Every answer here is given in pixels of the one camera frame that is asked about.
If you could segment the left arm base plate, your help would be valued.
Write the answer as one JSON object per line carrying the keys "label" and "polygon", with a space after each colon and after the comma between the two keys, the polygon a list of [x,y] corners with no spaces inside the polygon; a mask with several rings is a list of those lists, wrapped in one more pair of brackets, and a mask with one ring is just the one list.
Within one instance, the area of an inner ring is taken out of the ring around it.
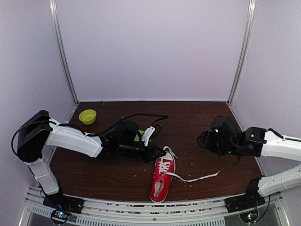
{"label": "left arm base plate", "polygon": [[66,212],[80,214],[82,212],[84,200],[66,196],[60,193],[45,195],[43,205]]}

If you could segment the right aluminium frame post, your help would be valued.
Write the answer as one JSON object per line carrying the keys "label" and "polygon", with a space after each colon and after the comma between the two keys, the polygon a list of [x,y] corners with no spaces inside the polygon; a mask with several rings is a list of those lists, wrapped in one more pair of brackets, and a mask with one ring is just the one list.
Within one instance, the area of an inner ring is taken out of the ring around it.
{"label": "right aluminium frame post", "polygon": [[246,63],[246,56],[250,47],[251,37],[253,34],[256,8],[257,8],[257,1],[249,0],[243,42],[241,46],[241,51],[238,59],[234,81],[232,83],[230,95],[227,101],[229,106],[234,105],[236,94],[238,93],[240,87],[240,82],[243,76],[243,70]]}

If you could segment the aluminium frame post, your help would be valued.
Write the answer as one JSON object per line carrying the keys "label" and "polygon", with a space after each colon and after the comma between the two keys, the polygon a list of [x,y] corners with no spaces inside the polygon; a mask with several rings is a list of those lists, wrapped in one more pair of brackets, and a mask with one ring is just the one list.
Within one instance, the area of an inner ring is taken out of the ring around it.
{"label": "aluminium frame post", "polygon": [[57,45],[58,45],[59,57],[60,57],[62,68],[63,68],[63,74],[65,76],[67,86],[71,93],[73,102],[75,105],[77,105],[79,103],[79,100],[78,100],[78,97],[77,97],[77,94],[75,91],[75,87],[72,82],[72,78],[71,78],[71,74],[70,74],[70,70],[69,70],[69,66],[68,66],[68,62],[67,62],[67,57],[66,57],[64,46],[63,46],[63,39],[62,39],[62,33],[61,33],[60,24],[59,24],[59,15],[58,15],[58,10],[57,10],[56,0],[50,0],[49,6],[50,6],[50,13],[52,16],[53,25],[54,25],[56,41],[57,41]]}
{"label": "aluminium frame post", "polygon": [[238,59],[234,81],[232,83],[230,95],[227,101],[229,106],[234,105],[236,94],[238,93],[240,87],[240,82],[243,76],[243,70],[246,63],[246,56],[250,47],[251,37],[253,34],[256,8],[257,8],[257,1],[249,0],[243,42],[241,46],[241,51]]}

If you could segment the red canvas sneaker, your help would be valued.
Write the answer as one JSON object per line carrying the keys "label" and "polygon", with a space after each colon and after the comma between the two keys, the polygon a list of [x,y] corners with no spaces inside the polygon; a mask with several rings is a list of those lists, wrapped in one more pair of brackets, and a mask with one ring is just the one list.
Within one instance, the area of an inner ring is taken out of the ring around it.
{"label": "red canvas sneaker", "polygon": [[156,160],[152,187],[150,192],[150,199],[154,203],[163,202],[175,172],[175,160],[171,154],[166,154]]}

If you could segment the left aluminium frame post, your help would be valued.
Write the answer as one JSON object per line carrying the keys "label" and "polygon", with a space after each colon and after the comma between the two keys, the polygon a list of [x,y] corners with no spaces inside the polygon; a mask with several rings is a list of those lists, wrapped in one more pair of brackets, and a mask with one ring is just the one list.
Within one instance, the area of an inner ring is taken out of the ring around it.
{"label": "left aluminium frame post", "polygon": [[77,97],[77,94],[75,91],[75,87],[72,82],[72,78],[71,78],[71,74],[70,74],[70,70],[69,70],[69,66],[68,66],[68,62],[67,62],[67,57],[66,57],[64,46],[63,46],[63,39],[62,39],[62,33],[61,33],[60,24],[59,24],[59,15],[58,15],[58,10],[57,10],[56,0],[50,0],[49,6],[50,6],[50,13],[52,16],[53,25],[54,25],[56,41],[57,41],[57,45],[58,45],[59,57],[60,57],[62,68],[63,68],[63,74],[65,76],[67,86],[71,93],[73,102],[75,105],[77,105],[79,103],[79,100],[78,100],[78,97]]}

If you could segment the green bowl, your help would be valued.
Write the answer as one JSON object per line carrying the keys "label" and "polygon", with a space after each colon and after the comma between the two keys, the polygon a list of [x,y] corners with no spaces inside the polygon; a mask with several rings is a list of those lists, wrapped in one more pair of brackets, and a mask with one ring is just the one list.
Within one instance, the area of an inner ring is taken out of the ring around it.
{"label": "green bowl", "polygon": [[87,109],[79,114],[79,120],[84,125],[91,125],[96,121],[97,112],[93,109]]}

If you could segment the round circuit board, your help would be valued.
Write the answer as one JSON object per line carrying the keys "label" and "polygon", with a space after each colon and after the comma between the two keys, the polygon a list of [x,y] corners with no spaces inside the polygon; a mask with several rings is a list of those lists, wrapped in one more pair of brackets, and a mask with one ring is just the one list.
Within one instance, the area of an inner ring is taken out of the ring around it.
{"label": "round circuit board", "polygon": [[63,210],[53,210],[50,215],[50,219],[53,223],[61,225],[69,220],[70,214]]}
{"label": "round circuit board", "polygon": [[253,210],[240,213],[239,216],[244,223],[252,224],[257,221],[259,213],[257,210]]}

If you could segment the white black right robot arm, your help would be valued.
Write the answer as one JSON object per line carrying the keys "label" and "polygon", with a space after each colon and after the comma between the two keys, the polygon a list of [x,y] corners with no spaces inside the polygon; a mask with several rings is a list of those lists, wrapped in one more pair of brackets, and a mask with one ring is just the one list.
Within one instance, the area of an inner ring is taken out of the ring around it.
{"label": "white black right robot arm", "polygon": [[[279,157],[294,161],[301,160],[301,140],[281,135],[274,129],[249,127],[245,131],[228,132],[225,129],[204,130],[197,137],[200,148],[217,155]],[[271,194],[301,185],[300,165],[284,172],[252,179],[246,189],[247,196],[267,197]]]}

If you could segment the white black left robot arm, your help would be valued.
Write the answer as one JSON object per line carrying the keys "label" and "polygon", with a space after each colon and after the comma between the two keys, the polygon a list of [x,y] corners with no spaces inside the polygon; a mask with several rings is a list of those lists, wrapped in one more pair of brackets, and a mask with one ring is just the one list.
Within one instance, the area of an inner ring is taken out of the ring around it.
{"label": "white black left robot arm", "polygon": [[43,157],[44,146],[69,149],[89,157],[105,160],[120,156],[140,157],[144,162],[156,161],[155,176],[160,177],[174,165],[169,147],[159,148],[152,139],[161,126],[153,122],[144,132],[127,116],[98,134],[84,132],[72,124],[59,123],[50,118],[48,111],[41,110],[22,125],[13,135],[18,138],[13,153],[23,161],[53,206],[63,207],[66,198],[58,179],[52,173]]}

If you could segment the green plate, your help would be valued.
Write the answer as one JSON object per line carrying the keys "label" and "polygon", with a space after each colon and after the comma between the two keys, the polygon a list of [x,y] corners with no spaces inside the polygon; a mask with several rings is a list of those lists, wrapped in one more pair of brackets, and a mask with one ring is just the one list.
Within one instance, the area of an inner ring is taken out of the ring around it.
{"label": "green plate", "polygon": [[144,135],[144,131],[143,130],[138,130],[136,133],[136,136],[134,138],[135,142],[141,142],[143,140],[143,135]]}

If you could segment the left round circuit board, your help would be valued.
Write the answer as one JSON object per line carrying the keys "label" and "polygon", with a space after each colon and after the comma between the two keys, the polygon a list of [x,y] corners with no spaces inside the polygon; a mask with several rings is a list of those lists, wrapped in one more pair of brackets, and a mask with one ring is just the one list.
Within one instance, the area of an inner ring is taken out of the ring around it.
{"label": "left round circuit board", "polygon": [[53,210],[50,215],[50,219],[53,223],[61,225],[69,220],[70,214],[63,210]]}

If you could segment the front aluminium rail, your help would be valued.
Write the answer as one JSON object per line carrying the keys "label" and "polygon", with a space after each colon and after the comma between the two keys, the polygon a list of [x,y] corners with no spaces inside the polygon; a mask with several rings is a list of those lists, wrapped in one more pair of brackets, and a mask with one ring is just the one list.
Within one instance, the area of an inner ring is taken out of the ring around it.
{"label": "front aluminium rail", "polygon": [[59,220],[54,209],[43,204],[39,188],[30,187],[25,197],[19,226],[248,226],[252,213],[256,226],[290,226],[281,194],[258,207],[228,212],[225,197],[174,201],[122,202],[85,198],[81,213]]}

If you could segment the right round circuit board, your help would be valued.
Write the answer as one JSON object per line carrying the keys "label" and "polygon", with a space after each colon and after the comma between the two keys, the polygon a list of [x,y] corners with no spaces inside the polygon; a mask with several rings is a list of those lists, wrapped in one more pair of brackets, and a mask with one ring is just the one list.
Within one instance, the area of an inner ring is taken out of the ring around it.
{"label": "right round circuit board", "polygon": [[244,223],[252,224],[257,221],[259,213],[257,210],[253,210],[240,213],[239,216]]}

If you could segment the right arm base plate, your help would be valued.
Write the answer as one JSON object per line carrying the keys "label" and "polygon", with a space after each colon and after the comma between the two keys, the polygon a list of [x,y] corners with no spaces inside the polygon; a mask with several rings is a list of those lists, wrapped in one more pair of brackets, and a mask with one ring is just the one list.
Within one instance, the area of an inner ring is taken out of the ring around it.
{"label": "right arm base plate", "polygon": [[265,204],[265,198],[259,194],[244,194],[224,200],[228,213],[256,208]]}

